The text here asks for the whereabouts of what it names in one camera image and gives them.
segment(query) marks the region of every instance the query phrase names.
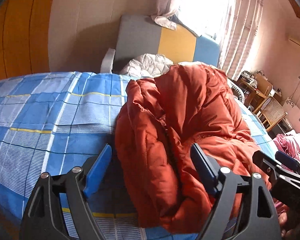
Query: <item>bedsheet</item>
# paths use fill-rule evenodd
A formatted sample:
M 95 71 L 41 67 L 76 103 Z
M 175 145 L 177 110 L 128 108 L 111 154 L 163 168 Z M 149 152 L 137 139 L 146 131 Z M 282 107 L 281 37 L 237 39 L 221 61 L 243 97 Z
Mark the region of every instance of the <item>bedsheet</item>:
M 0 81 L 0 208 L 20 222 L 39 175 L 68 172 L 106 143 L 114 149 L 116 117 L 131 77 L 95 73 L 41 73 Z M 261 149 L 274 158 L 275 144 L 239 101 L 242 117 Z M 89 200 L 106 239 L 195 239 L 163 228 L 138 228 L 136 211 L 113 158 L 99 191 Z M 61 195 L 70 236 L 77 238 L 66 196 Z

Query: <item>white quilted blanket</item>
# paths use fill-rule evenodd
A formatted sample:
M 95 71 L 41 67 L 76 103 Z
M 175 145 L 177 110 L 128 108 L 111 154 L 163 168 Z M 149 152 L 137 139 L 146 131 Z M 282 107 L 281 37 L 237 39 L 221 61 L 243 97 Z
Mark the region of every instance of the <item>white quilted blanket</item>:
M 169 71 L 173 62 L 162 54 L 143 54 L 129 61 L 120 74 L 132 77 L 157 77 Z

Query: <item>headboard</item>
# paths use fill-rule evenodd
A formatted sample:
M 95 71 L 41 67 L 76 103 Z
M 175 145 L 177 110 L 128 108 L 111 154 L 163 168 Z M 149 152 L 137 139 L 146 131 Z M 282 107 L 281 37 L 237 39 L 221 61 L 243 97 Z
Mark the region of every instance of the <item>headboard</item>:
M 197 38 L 181 25 L 172 31 L 155 24 L 149 16 L 123 15 L 113 70 L 120 71 L 131 59 L 145 53 L 163 54 L 173 63 L 202 61 L 217 66 L 219 44 L 206 35 Z

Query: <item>rattan chair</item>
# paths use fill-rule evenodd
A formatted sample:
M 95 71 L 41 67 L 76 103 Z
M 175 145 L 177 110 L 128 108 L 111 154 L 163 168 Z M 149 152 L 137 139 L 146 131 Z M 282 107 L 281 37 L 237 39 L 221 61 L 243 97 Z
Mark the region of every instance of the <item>rattan chair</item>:
M 265 120 L 262 122 L 269 123 L 266 131 L 269 132 L 276 124 L 278 124 L 288 113 L 273 97 L 268 96 L 253 112 L 258 117 L 264 116 Z

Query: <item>beige wall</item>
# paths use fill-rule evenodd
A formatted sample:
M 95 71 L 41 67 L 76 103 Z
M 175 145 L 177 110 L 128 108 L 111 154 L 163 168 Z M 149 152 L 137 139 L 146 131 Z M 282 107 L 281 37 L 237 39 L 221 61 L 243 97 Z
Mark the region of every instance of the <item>beige wall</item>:
M 115 48 L 120 16 L 150 15 L 156 0 L 53 0 L 49 26 L 51 71 L 99 72 Z
M 264 0 L 260 28 L 247 61 L 252 72 L 264 70 L 266 77 L 282 89 L 286 99 L 296 90 L 300 76 L 300 19 L 288 0 Z M 300 111 L 288 111 L 287 118 L 300 132 Z

